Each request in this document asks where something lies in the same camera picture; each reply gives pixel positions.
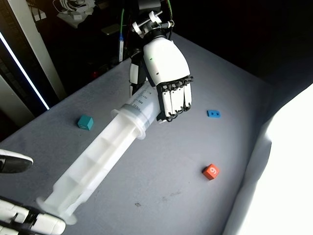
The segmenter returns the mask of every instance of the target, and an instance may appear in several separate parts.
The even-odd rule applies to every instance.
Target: white light strip
[[[24,74],[25,78],[27,79],[28,83],[30,84],[30,86],[33,88],[33,90],[35,91],[35,93],[37,94],[37,96],[39,97],[39,99],[41,100],[41,102],[44,104],[44,106],[47,108],[47,110],[49,110],[49,106],[47,105],[47,103],[45,102],[45,100],[43,99],[43,97],[40,95],[40,93],[38,92],[37,88],[35,87],[34,83],[30,80],[29,76],[27,75],[26,71],[23,69],[22,65],[20,64],[20,62],[18,61],[18,59],[16,58],[15,54],[13,53],[13,51],[11,50],[9,44],[6,42],[5,38],[3,37],[2,33],[0,32],[0,39],[3,42],[3,44],[5,45],[6,49],[9,51],[10,55],[12,56],[13,60],[15,61],[15,63],[18,65],[18,67],[20,68],[20,70],[22,71],[22,73]]]

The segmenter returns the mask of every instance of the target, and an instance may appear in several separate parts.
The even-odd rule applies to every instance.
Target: blue block
[[[217,110],[208,110],[207,116],[210,118],[220,118],[221,114],[220,114],[220,111],[217,111]]]
[[[77,124],[78,124],[79,128],[90,131],[90,129],[93,126],[93,119],[92,119],[92,117],[82,115]]]

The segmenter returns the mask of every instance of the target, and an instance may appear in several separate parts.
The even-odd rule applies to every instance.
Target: syringe
[[[145,131],[160,113],[156,88],[148,82],[119,110],[114,119],[86,148],[53,186],[53,192],[38,205],[48,213],[75,224],[77,207],[86,202],[124,152]]]

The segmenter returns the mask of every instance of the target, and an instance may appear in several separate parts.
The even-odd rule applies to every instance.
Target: translucent plastic
[[[37,198],[43,210],[67,224],[76,223],[76,208],[88,200],[132,142],[145,137],[160,113],[156,89],[146,83],[112,113],[115,118],[54,184],[50,196]]]

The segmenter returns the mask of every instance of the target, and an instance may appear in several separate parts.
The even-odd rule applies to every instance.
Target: green cable
[[[168,8],[170,9],[170,13],[171,13],[171,20],[172,20],[172,19],[173,19],[173,13],[172,13],[172,7],[171,7],[170,0],[167,0],[167,4],[168,4]]]
[[[119,33],[122,34],[122,28],[123,28],[123,16],[124,16],[124,9],[122,9],[122,14],[121,14],[121,28],[119,30]]]

